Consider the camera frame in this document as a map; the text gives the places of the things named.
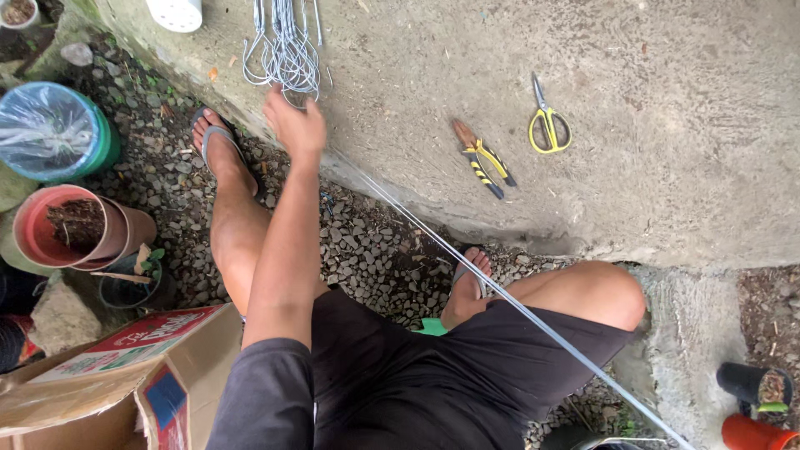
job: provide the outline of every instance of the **knee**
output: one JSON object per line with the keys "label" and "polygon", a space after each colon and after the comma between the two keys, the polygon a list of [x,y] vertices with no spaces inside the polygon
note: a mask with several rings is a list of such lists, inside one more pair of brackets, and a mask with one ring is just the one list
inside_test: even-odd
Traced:
{"label": "knee", "polygon": [[593,274],[593,290],[597,298],[613,305],[618,313],[619,326],[634,330],[647,309],[639,282],[622,267],[602,261],[582,263]]}

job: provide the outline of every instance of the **yellow and black pliers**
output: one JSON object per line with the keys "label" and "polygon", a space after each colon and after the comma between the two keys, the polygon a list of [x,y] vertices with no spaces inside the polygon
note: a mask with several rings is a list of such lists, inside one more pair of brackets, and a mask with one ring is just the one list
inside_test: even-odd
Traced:
{"label": "yellow and black pliers", "polygon": [[497,183],[495,183],[486,172],[486,169],[483,167],[483,164],[478,156],[481,155],[488,159],[494,168],[497,169],[497,172],[500,174],[503,181],[505,181],[507,185],[515,187],[517,186],[517,182],[514,181],[514,177],[511,176],[511,172],[509,172],[506,164],[488,146],[483,145],[483,141],[476,138],[472,130],[470,130],[467,125],[464,125],[464,122],[458,119],[453,119],[453,130],[455,131],[455,134],[458,135],[458,138],[461,139],[464,147],[466,147],[466,149],[461,152],[462,155],[465,155],[467,159],[470,160],[470,167],[472,167],[472,170],[475,171],[475,174],[481,180],[481,183],[485,184],[486,187],[492,191],[492,194],[494,194],[498,199],[502,200],[505,196],[502,189],[500,189],[500,186],[498,186]]}

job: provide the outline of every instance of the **clear plastic bag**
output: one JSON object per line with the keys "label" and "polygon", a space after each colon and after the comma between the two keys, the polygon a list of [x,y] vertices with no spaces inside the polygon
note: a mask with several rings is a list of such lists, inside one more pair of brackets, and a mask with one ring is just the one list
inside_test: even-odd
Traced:
{"label": "clear plastic bag", "polygon": [[20,175],[74,175],[98,142],[98,120],[80,94],[52,82],[29,82],[0,100],[0,159]]}

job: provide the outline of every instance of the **white container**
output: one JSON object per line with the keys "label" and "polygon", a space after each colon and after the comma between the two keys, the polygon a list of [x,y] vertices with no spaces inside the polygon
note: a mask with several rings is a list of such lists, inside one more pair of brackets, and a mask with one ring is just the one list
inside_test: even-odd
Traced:
{"label": "white container", "polygon": [[169,31],[190,33],[202,25],[202,0],[147,0],[147,7],[153,20]]}
{"label": "white container", "polygon": [[42,21],[42,16],[39,15],[39,4],[36,3],[36,0],[28,0],[28,1],[34,6],[34,15],[30,16],[28,22],[20,23],[18,25],[9,25],[8,23],[6,23],[5,20],[3,20],[2,13],[6,9],[6,6],[8,6],[8,4],[11,3],[11,1],[0,0],[0,26],[9,28],[11,30],[25,30],[29,26],[38,25]]}

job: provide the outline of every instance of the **green leaf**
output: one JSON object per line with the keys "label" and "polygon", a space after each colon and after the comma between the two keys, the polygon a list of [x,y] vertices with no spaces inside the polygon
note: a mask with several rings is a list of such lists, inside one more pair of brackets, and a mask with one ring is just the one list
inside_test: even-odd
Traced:
{"label": "green leaf", "polygon": [[161,259],[163,257],[164,257],[164,249],[163,248],[157,248],[157,249],[153,250],[150,253],[150,257],[147,258],[147,259],[150,259],[150,260],[153,260],[153,261],[158,261],[159,259]]}
{"label": "green leaf", "polygon": [[789,411],[789,405],[783,402],[769,402],[762,403],[758,407],[758,412],[786,412]]}

